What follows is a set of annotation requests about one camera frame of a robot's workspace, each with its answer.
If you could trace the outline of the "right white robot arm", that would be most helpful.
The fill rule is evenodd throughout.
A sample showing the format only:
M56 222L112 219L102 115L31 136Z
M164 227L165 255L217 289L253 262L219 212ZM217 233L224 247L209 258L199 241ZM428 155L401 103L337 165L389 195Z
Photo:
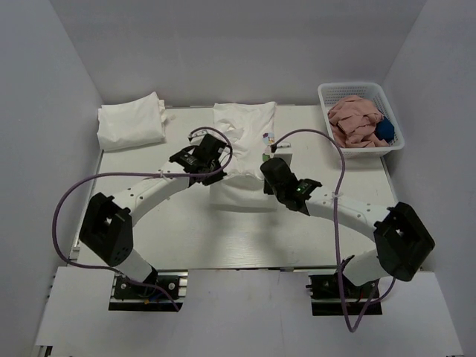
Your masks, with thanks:
M351 297L365 283L383 277L411 281L435 248L434 239L408 204L386 207L339 196L318 181L298 179L282 158L267 160L260 170L287 209L336 221L374 243L373 250L348 259L336 277L336 289L344 296Z

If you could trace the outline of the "white printed t shirt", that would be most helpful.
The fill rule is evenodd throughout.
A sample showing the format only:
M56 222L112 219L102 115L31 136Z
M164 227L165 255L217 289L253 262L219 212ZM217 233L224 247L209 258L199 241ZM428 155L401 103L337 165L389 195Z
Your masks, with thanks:
M277 104L217 103L213 127L231 142L233 155L226 177L210 186L210 205L236 212L272 212L277 200L264 192L261 164L271 157Z

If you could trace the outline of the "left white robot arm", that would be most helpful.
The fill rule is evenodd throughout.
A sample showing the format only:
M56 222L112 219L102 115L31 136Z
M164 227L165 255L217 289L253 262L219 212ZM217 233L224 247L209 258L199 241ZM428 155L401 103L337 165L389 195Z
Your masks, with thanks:
M79 240L108 269L129 278L142 297L155 292L158 272L134 249L135 225L174 194L194 184L214 184L226 176L220 164L223 152L232 150L226 136L199 128L190 134L189 142L156 172L140 173L141 181L110 196L93 195L86 208Z

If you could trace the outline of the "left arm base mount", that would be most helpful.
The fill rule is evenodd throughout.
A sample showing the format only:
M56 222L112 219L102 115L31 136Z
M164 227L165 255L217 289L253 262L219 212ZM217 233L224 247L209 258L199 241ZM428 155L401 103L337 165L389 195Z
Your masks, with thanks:
M160 271L155 285L161 287L173 299L160 290L131 284L116 274L109 298L109 311L120 312L177 312L182 308L187 290L187 271Z

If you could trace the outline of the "pink t shirt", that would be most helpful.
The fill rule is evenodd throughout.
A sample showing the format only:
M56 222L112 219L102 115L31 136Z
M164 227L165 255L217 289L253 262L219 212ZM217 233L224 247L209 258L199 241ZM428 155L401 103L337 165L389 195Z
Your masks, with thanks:
M388 147L376 135L384 115L371 100L352 95L340 99L327 114L332 134L340 148Z

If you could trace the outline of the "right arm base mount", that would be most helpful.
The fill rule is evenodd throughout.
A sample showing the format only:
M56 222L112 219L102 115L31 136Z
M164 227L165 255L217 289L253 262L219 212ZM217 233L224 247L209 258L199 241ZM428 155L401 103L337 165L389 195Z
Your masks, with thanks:
M343 277L344 297L349 316L358 316L364 304L372 297L371 303L365 311L365 315L381 315L381 303L379 289L372 295L376 282L368 282L363 286L354 286L346 277ZM315 317L343 316L341 299L338 289L337 274L316 274L309 276L306 285L310 293L312 315Z

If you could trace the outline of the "blue t shirt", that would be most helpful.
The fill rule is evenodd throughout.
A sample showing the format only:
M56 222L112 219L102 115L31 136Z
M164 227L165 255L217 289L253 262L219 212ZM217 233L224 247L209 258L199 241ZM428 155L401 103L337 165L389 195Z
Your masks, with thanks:
M393 141L395 136L395 128L386 116L384 116L382 120L377 123L375 135L379 140L385 141L388 144Z

